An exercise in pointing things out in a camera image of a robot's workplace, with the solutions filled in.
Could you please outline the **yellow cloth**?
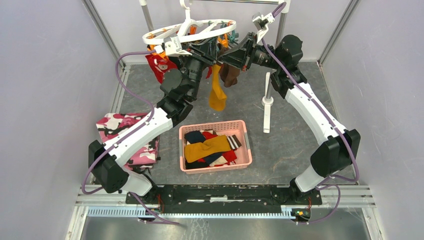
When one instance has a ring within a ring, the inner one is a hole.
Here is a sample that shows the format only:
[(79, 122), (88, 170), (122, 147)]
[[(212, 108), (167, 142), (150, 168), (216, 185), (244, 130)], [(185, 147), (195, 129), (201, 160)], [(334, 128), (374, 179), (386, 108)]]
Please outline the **yellow cloth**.
[(206, 79), (211, 79), (211, 91), (208, 98), (209, 107), (215, 111), (221, 112), (226, 107), (227, 95), (220, 85), (219, 72), (221, 67), (217, 64), (210, 66)]

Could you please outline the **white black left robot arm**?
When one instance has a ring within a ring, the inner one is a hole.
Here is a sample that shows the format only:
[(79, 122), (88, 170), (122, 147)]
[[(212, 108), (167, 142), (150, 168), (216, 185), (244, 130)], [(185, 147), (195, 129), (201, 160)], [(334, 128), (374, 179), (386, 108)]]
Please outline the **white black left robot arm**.
[(192, 103), (197, 100), (203, 71), (218, 62), (221, 48), (220, 43), (190, 43), (183, 47), (184, 55), (166, 57), (176, 67), (163, 75), (162, 99), (155, 105), (147, 101), (150, 112), (124, 133), (105, 143), (95, 140), (89, 145), (88, 173), (93, 174), (101, 186), (88, 191), (83, 182), (81, 190), (84, 194), (100, 190), (111, 194), (125, 190), (137, 194), (145, 204), (156, 200), (157, 190), (153, 182), (145, 175), (127, 169), (125, 164), (149, 141), (187, 118), (193, 109)]

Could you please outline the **red cloth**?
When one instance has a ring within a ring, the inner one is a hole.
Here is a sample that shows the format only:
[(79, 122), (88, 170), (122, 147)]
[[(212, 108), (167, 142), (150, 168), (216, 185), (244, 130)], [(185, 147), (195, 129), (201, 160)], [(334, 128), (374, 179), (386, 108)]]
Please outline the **red cloth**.
[(151, 53), (145, 56), (147, 63), (156, 77), (156, 80), (162, 84), (166, 72), (177, 69), (177, 65), (167, 56), (162, 57), (160, 54)]

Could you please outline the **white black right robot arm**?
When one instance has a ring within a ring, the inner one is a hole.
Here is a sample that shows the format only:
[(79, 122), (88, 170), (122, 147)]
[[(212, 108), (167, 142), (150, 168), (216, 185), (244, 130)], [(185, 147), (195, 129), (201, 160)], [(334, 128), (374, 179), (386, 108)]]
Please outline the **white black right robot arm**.
[(273, 47), (258, 43), (257, 35), (249, 33), (241, 43), (217, 58), (218, 62), (243, 71), (252, 64), (274, 69), (270, 75), (273, 89), (296, 109), (312, 130), (319, 147), (311, 155), (308, 168), (290, 182), (288, 196), (295, 204), (302, 204), (309, 198), (309, 191), (329, 179), (358, 181), (356, 157), (361, 140), (356, 129), (348, 130), (337, 121), (314, 94), (298, 68), (303, 57), (302, 45), (297, 36), (290, 34)]

